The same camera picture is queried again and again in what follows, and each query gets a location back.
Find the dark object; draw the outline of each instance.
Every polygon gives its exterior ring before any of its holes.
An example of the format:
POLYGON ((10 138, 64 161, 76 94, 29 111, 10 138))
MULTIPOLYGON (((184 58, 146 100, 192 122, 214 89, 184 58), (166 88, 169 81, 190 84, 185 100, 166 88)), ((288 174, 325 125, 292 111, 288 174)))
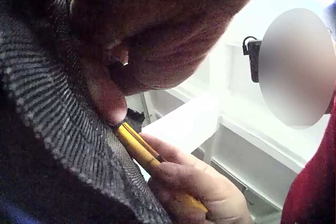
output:
POLYGON ((92 109, 80 48, 67 0, 0 0, 0 198, 42 223, 171 223, 92 109))
POLYGON ((255 37, 249 36, 243 41, 243 54, 249 55, 250 57, 251 79, 255 83, 259 82, 258 68, 260 46, 261 40, 257 40, 255 37), (254 40, 249 41, 246 45, 246 40, 249 38, 253 38, 254 40))

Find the finger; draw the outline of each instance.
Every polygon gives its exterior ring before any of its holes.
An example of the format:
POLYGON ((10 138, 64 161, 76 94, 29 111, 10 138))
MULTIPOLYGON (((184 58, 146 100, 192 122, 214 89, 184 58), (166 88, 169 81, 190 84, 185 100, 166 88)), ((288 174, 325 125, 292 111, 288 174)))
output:
POLYGON ((186 206, 182 203, 182 193, 162 186, 156 181, 149 181, 149 186, 157 199, 176 223, 204 223, 205 213, 199 208, 186 206))
POLYGON ((121 122, 127 113, 124 95, 109 78, 104 66, 83 60, 91 98, 100 115, 112 125, 121 122))
POLYGON ((206 173, 209 173, 213 176, 221 176, 220 173, 218 173, 213 167, 199 160, 192 154, 184 153, 180 151, 177 147, 168 144, 164 141, 161 141, 151 135, 144 133, 141 133, 140 135, 151 147, 153 147, 167 161, 176 164, 191 166, 198 170, 205 171, 206 173))
POLYGON ((184 191, 205 203, 225 200, 232 194, 230 189, 235 187, 224 176, 215 178, 194 167, 173 163, 160 164, 152 177, 169 188, 184 191))

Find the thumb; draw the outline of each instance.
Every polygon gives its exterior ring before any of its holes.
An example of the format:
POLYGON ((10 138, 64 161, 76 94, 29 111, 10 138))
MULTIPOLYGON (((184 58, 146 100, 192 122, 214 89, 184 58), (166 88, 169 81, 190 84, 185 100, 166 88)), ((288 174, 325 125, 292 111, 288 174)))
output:
POLYGON ((153 178, 175 190, 184 191, 202 201, 220 201, 228 195, 226 181, 191 166, 164 162, 153 178))

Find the yellow pencil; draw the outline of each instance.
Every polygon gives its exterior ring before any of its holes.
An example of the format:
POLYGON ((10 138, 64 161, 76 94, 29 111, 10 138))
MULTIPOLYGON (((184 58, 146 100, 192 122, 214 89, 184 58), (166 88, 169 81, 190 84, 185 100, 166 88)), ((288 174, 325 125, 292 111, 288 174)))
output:
MULTIPOLYGON (((149 175, 155 166, 166 161, 126 122, 119 124, 115 128, 114 133, 130 156, 134 158, 149 175)), ((184 195, 181 201, 187 206, 198 207, 205 213, 208 212, 208 209, 200 201, 190 195, 184 195)))

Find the person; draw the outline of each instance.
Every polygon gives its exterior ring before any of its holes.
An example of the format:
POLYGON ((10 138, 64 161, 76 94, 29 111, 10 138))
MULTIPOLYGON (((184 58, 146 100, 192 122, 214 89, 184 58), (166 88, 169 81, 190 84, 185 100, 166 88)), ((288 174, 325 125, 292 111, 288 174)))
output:
MULTIPOLYGON (((119 122, 125 116, 124 96, 171 88, 184 81, 248 1, 219 1, 224 6, 221 8, 216 4, 205 7, 204 0, 73 0, 73 26, 81 39, 90 44, 87 56, 83 57, 84 66, 100 113, 111 123, 119 122), (195 8, 199 6, 195 1, 204 4, 206 13, 195 8), (93 4, 101 6, 100 15, 96 15, 93 4), (132 15, 123 15, 125 10, 148 15, 135 20, 132 15), (170 13, 169 22, 166 13, 170 13), (114 64, 111 80, 103 68, 116 61, 123 64, 114 64)), ((335 107, 332 107, 317 153, 289 191, 282 224, 335 220, 335 107)), ((149 185, 177 223, 253 223, 244 196, 226 177, 190 154, 149 135, 143 136, 169 161, 152 171, 149 185), (201 199, 211 214, 206 216, 179 205, 176 201, 179 191, 201 199)))

